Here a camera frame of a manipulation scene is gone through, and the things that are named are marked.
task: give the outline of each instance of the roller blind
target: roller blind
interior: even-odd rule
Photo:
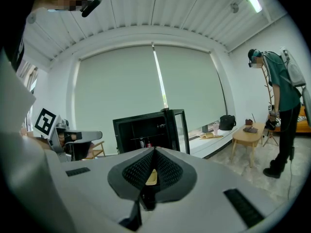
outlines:
[[[76,127],[103,132],[105,153],[116,153],[112,120],[163,109],[151,46],[130,47],[83,60],[75,88]]]
[[[184,109],[188,131],[225,115],[225,100],[216,67],[208,53],[155,46],[170,109]]]

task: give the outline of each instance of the black cabinet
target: black cabinet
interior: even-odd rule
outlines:
[[[113,126],[120,153],[160,146],[190,154],[184,110],[163,109],[115,119]]]

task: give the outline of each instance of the glass door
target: glass door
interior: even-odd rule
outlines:
[[[179,143],[179,151],[190,154],[185,111],[184,110],[172,110],[172,111],[175,119],[177,142]]]

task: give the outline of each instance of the black bag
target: black bag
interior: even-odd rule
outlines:
[[[236,125],[237,123],[235,121],[235,116],[224,115],[220,117],[220,124],[219,124],[220,130],[232,130],[232,128]]]

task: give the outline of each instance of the floor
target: floor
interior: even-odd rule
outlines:
[[[275,159],[278,154],[278,146],[273,139],[269,139],[268,143],[262,147],[261,144],[257,145],[255,150],[254,166],[249,167],[249,159],[252,148],[238,144],[236,147],[236,154],[232,162],[230,155],[233,144],[228,145],[225,149],[215,154],[207,161],[214,161],[223,164],[230,168],[232,171],[238,173],[254,186],[264,191],[270,196],[277,205],[281,205],[288,201],[289,198],[294,198],[300,191],[311,166],[311,137],[310,136],[296,136],[294,146],[295,153],[292,163],[292,182],[291,180],[291,162],[285,166],[284,171],[279,179],[269,178],[263,175],[264,168],[269,167],[270,161]]]

